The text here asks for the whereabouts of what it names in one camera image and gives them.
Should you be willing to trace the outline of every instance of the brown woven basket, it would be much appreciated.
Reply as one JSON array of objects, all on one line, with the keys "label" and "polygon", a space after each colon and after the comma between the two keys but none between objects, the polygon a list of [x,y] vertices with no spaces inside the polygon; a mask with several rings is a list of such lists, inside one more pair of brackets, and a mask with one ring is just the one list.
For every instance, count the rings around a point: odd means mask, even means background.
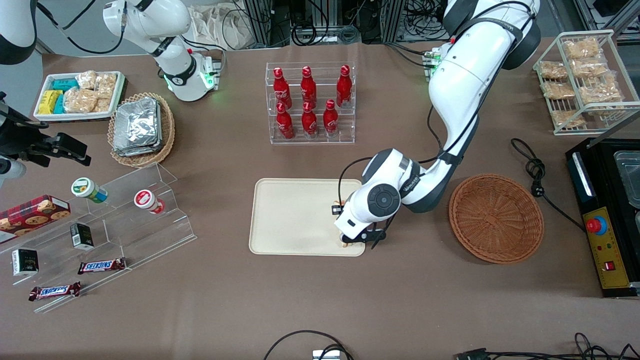
[{"label": "brown woven basket", "polygon": [[545,232],[534,197],[522,185],[496,174],[470,177],[453,191],[449,222],[467,250],[496,264],[527,259]]},{"label": "brown woven basket", "polygon": [[[175,139],[175,122],[173,121],[173,114],[171,113],[171,109],[169,109],[169,105],[167,105],[166,101],[160,95],[144,92],[142,94],[136,94],[132,97],[126,98],[123,103],[138,101],[147,96],[154,98],[160,103],[160,121],[162,123],[162,139],[164,146],[158,152],[129,157],[119,156],[114,151],[111,151],[111,157],[123,165],[141,168],[151,163],[159,163],[169,155],[169,152],[171,152],[171,148],[173,147],[173,141]],[[115,113],[111,114],[111,119],[109,120],[109,132],[107,133],[107,141],[112,148],[115,116]]]}]

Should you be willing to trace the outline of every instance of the bottle lid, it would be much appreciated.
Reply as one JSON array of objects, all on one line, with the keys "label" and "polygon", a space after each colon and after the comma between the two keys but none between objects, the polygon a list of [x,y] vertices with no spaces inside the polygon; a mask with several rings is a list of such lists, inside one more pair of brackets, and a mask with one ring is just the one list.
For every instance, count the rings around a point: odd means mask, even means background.
[{"label": "bottle lid", "polygon": [[95,183],[88,177],[81,177],[71,184],[71,192],[78,197],[89,196],[95,189]]},{"label": "bottle lid", "polygon": [[140,190],[136,193],[136,196],[133,198],[133,202],[136,203],[136,206],[141,209],[150,208],[153,203],[156,201],[156,196],[149,190]]}]

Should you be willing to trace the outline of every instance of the brown paper tablecloth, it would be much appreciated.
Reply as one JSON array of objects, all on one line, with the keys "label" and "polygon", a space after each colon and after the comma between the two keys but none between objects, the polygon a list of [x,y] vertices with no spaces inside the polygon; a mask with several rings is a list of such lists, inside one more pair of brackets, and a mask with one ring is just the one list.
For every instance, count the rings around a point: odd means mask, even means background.
[{"label": "brown paper tablecloth", "polygon": [[[272,146],[266,62],[343,60],[358,66],[356,143]],[[426,214],[401,209],[387,239],[357,258],[252,254],[253,187],[263,177],[337,178],[350,161],[388,147],[416,160],[433,156],[428,84],[419,67],[382,45],[239,51],[228,54],[219,91],[186,103],[156,76],[150,56],[45,55],[44,64],[45,74],[119,70],[129,80],[127,96],[155,92],[168,101],[177,135],[163,165],[179,178],[172,187],[198,239],[45,315],[31,312],[28,294],[11,286],[10,265],[2,264],[1,359],[261,359],[276,339],[298,329],[329,332],[368,360],[448,359],[478,347],[568,352],[577,331],[609,350],[640,345],[640,303],[600,298],[586,237],[547,204],[540,205],[546,227],[540,249],[516,265],[474,258],[449,227],[447,203],[462,179],[495,172],[530,186],[512,137],[529,142],[547,165],[549,197],[579,216],[564,152],[582,137],[552,134],[531,61],[500,73],[439,207]],[[433,122],[444,135],[439,118]],[[46,132],[55,131],[87,143],[92,165],[27,164],[25,177],[0,190],[0,208],[43,193],[66,199],[79,176],[105,183],[132,170],[109,156],[106,122]],[[625,134],[637,134],[631,131]],[[328,344],[299,336],[272,357],[309,359],[312,349]]]}]

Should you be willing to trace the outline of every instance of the coca-cola bottle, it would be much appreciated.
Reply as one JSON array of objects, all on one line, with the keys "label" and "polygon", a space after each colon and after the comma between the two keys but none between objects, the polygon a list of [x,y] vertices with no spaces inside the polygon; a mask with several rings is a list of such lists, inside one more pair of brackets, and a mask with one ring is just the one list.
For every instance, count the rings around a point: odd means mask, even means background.
[{"label": "coca-cola bottle", "polygon": [[351,76],[349,76],[349,65],[343,65],[340,68],[340,79],[337,84],[337,94],[335,102],[339,108],[348,108],[351,106]]},{"label": "coca-cola bottle", "polygon": [[302,128],[305,130],[305,138],[307,140],[315,139],[318,136],[316,114],[313,112],[310,102],[302,104]]},{"label": "coca-cola bottle", "polygon": [[311,76],[311,68],[308,66],[302,68],[300,88],[302,89],[302,101],[309,102],[312,109],[315,109],[317,101],[316,82]]},{"label": "coca-cola bottle", "polygon": [[276,105],[278,115],[276,121],[278,122],[278,129],[282,133],[285,139],[290,140],[296,136],[296,130],[293,128],[293,122],[291,121],[291,115],[287,113],[287,108],[281,102]]},{"label": "coca-cola bottle", "polygon": [[326,101],[326,108],[322,116],[326,137],[335,138],[338,135],[338,111],[335,109],[335,101]]},{"label": "coca-cola bottle", "polygon": [[276,94],[278,102],[285,104],[288,109],[291,109],[293,105],[291,101],[291,92],[289,91],[289,84],[282,75],[282,69],[277,67],[273,69],[273,75],[275,80],[273,81],[273,92]]}]

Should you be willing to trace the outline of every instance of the beige tray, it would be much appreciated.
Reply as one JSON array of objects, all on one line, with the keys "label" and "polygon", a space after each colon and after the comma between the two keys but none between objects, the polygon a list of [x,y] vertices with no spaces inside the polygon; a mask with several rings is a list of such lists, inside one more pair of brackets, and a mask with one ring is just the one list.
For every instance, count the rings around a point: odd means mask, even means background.
[{"label": "beige tray", "polygon": [[[342,198],[360,187],[342,180]],[[260,255],[360,256],[363,243],[342,247],[331,205],[336,179],[261,179],[255,184],[249,249]]]}]

